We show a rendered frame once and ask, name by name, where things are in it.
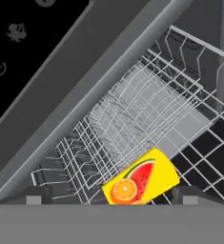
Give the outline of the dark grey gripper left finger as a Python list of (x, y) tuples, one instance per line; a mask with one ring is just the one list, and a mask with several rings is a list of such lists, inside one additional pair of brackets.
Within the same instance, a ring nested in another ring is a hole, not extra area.
[(8, 197), (0, 199), (0, 205), (25, 205), (27, 198), (39, 199), (41, 204), (51, 204), (53, 188), (51, 186), (29, 186), (15, 192)]

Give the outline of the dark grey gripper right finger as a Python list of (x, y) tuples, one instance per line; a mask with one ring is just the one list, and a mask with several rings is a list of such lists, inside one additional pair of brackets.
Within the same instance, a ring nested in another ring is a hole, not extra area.
[(172, 195), (172, 203), (177, 205), (224, 205), (224, 200), (210, 196), (196, 186), (174, 187)]

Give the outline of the yellow fruit print cup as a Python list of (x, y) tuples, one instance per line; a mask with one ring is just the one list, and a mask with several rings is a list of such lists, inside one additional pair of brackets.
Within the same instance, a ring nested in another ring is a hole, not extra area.
[(146, 205), (179, 182), (173, 163), (152, 148), (105, 183), (102, 191), (110, 205)]

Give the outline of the grey dishwasher door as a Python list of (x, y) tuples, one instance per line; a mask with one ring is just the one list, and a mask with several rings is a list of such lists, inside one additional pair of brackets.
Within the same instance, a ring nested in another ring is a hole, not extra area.
[(193, 0), (91, 0), (0, 118), (0, 200)]

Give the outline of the grey dishwasher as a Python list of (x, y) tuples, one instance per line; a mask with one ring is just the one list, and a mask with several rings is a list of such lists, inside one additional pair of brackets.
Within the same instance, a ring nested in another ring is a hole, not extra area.
[(174, 25), (224, 51), (224, 0), (194, 0)]

